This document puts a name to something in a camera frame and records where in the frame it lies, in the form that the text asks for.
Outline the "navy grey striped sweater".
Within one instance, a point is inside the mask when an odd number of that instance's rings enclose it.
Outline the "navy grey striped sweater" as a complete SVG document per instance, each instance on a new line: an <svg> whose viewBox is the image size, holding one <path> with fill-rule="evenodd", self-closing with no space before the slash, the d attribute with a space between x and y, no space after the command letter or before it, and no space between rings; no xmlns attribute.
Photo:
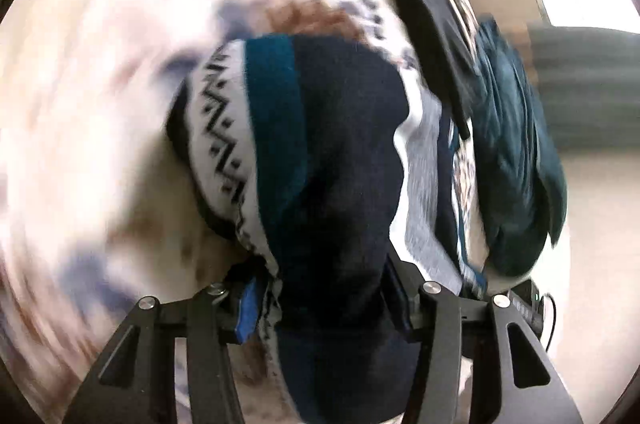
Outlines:
<svg viewBox="0 0 640 424"><path fill-rule="evenodd" d="M462 290L436 237L449 125L414 71L337 36L232 40L180 88L168 136L206 222L267 262L259 333L305 423L404 410L419 348L383 301L390 252Z"/></svg>

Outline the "teal velvet quilt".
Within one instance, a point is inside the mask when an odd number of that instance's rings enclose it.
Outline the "teal velvet quilt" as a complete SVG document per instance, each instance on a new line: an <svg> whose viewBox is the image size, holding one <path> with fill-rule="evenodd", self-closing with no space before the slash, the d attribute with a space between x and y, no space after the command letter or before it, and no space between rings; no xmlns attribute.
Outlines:
<svg viewBox="0 0 640 424"><path fill-rule="evenodd" d="M544 108L494 18L478 25L472 111L478 201L488 259L504 277L531 270L560 239L567 188Z"/></svg>

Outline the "floral cream bed blanket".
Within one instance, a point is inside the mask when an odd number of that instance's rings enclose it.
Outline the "floral cream bed blanket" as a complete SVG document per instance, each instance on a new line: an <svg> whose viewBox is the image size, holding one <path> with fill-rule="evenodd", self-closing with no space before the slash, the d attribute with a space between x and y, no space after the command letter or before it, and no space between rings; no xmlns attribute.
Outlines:
<svg viewBox="0 0 640 424"><path fill-rule="evenodd" d="M472 39L470 0L449 1ZM44 422L141 295L226 272L165 122L203 57L273 32L356 39L416 76L392 0L1 0L1 357Z"/></svg>

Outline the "right blue-grey curtain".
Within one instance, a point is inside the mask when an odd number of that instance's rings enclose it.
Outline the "right blue-grey curtain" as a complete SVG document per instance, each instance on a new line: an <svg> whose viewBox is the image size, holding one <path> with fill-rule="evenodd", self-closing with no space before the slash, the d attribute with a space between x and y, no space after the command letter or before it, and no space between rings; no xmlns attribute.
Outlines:
<svg viewBox="0 0 640 424"><path fill-rule="evenodd" d="M528 29L537 88L556 148L639 148L639 36L590 27Z"/></svg>

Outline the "dark folded garment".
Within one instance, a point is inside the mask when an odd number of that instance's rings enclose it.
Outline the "dark folded garment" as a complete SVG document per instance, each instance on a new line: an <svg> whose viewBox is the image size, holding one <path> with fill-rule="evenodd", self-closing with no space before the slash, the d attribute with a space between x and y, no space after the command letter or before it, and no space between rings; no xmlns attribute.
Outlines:
<svg viewBox="0 0 640 424"><path fill-rule="evenodd" d="M474 100L471 48L450 0L394 0L426 85L450 110L460 136L471 136L468 121Z"/></svg>

